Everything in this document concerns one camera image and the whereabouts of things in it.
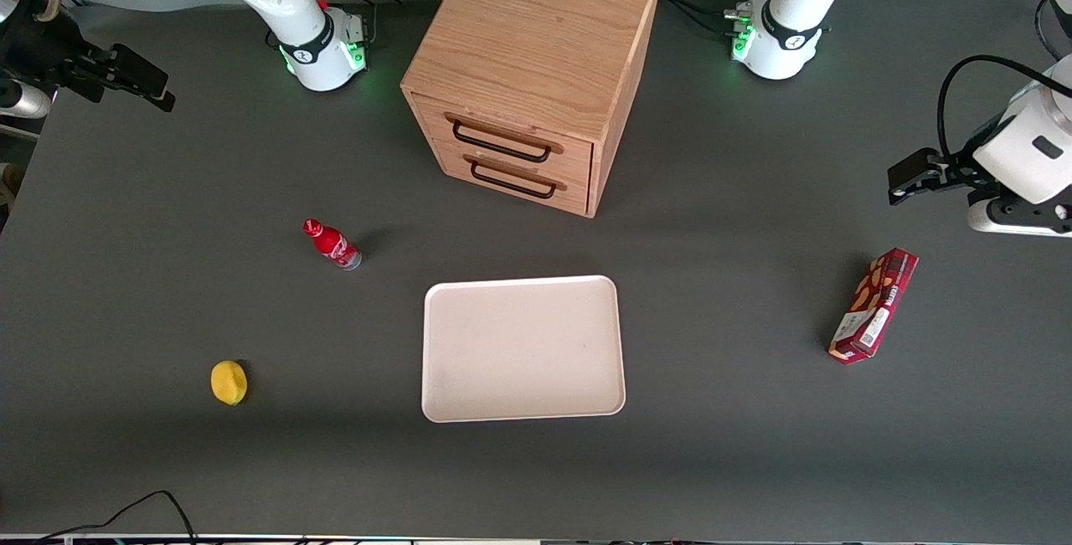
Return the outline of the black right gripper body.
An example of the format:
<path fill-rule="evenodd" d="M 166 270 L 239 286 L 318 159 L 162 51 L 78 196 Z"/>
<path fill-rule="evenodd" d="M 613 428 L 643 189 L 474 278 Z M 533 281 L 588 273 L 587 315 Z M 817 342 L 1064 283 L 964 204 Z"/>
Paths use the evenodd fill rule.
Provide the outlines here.
<path fill-rule="evenodd" d="M 51 94 L 70 90 L 100 102 L 110 87 L 106 69 L 96 64 L 103 49 L 85 40 L 63 8 L 51 21 L 39 21 L 46 8 L 47 0 L 3 0 L 3 71 Z"/>

